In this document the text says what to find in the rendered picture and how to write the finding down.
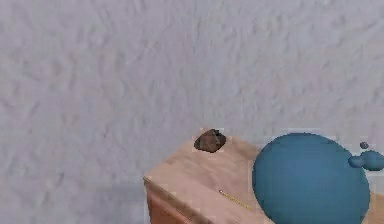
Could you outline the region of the small brown lump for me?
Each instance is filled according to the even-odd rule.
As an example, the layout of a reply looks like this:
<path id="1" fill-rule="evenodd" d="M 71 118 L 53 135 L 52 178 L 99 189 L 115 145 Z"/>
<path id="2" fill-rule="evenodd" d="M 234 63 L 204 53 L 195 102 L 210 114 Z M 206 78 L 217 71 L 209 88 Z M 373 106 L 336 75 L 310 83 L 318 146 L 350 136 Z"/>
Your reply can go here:
<path id="1" fill-rule="evenodd" d="M 217 129 L 210 129 L 201 134 L 194 142 L 197 150 L 215 153 L 226 143 L 226 136 Z"/>

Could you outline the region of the small blue blob shape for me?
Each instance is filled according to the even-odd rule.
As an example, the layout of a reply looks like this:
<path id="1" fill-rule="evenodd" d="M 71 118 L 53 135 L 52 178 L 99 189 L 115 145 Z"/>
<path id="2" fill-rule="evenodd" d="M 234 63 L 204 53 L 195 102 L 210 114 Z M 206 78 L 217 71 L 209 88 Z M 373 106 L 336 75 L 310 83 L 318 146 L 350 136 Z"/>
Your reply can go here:
<path id="1" fill-rule="evenodd" d="M 384 155 L 370 150 L 367 142 L 361 142 L 359 146 L 363 149 L 363 152 L 348 159 L 348 163 L 352 168 L 363 168 L 368 171 L 381 171 L 384 169 Z"/>

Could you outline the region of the light wooden stand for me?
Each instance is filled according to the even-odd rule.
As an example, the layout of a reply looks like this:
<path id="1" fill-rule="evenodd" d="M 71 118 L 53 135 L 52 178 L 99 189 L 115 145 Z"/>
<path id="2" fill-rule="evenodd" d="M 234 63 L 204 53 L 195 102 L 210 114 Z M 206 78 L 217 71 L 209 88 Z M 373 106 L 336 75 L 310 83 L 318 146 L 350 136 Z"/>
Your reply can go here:
<path id="1" fill-rule="evenodd" d="M 260 151 L 236 138 L 228 139 L 215 153 L 186 143 L 144 177 L 150 224 L 275 224 L 260 207 L 252 187 L 253 165 Z M 220 189 L 252 210 L 230 201 Z M 370 190 L 362 224 L 384 224 L 384 195 Z"/>

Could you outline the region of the thin yellow pencil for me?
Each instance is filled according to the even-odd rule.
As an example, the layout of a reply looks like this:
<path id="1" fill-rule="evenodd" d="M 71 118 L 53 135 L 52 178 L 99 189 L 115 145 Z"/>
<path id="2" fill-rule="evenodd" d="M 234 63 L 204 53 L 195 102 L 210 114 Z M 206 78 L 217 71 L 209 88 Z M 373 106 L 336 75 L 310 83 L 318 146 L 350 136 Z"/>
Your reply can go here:
<path id="1" fill-rule="evenodd" d="M 235 202 L 236 204 L 248 209 L 248 210 L 252 210 L 252 207 L 250 207 L 249 205 L 241 202 L 239 199 L 235 198 L 234 196 L 231 196 L 229 195 L 228 193 L 224 192 L 223 190 L 218 190 L 218 192 L 223 195 L 224 197 L 226 197 L 227 199 L 229 199 L 230 201 L 232 202 Z"/>

